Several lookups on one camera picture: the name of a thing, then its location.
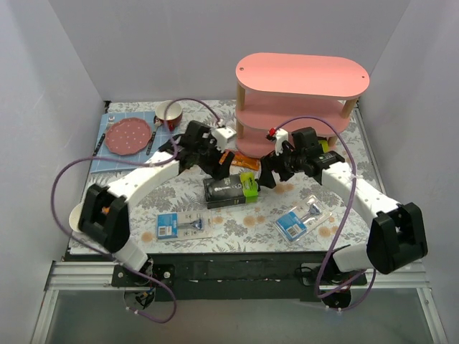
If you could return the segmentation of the black green Gillette razor box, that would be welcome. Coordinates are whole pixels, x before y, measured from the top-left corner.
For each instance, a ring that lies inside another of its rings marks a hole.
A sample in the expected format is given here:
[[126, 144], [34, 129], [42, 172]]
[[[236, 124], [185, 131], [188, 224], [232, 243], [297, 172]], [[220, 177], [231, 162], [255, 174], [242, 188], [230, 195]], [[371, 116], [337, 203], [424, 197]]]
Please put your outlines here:
[[252, 172], [232, 174], [219, 181], [207, 178], [203, 180], [203, 186], [208, 209], [255, 203], [259, 194]]

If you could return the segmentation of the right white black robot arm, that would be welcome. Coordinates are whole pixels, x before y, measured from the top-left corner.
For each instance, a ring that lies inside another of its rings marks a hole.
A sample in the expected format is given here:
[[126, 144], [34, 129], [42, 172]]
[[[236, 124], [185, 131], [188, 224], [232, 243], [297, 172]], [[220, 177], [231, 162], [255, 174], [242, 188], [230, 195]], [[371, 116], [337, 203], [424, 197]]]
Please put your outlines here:
[[267, 138], [275, 149], [260, 160], [261, 186], [274, 188], [275, 173], [281, 181], [304, 173], [344, 201], [351, 201], [353, 210], [369, 226], [365, 244], [337, 249], [331, 255], [324, 267], [331, 284], [344, 283], [357, 270], [389, 274], [427, 255], [421, 209], [414, 203], [401, 204], [358, 178], [344, 157], [333, 150], [323, 151], [313, 128], [292, 134], [272, 128]]

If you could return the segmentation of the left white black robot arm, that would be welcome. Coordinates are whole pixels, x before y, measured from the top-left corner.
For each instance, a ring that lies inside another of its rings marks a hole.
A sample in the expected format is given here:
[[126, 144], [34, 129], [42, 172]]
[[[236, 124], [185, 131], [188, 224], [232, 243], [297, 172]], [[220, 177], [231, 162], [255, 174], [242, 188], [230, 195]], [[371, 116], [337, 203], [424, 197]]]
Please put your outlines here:
[[166, 143], [137, 169], [102, 187], [93, 184], [84, 201], [71, 212], [69, 224], [97, 242], [128, 269], [128, 278], [143, 287], [152, 280], [147, 254], [131, 238], [130, 212], [152, 190], [193, 166], [216, 180], [228, 177], [233, 154], [225, 150], [234, 140], [234, 129], [211, 128], [192, 120], [182, 134]]

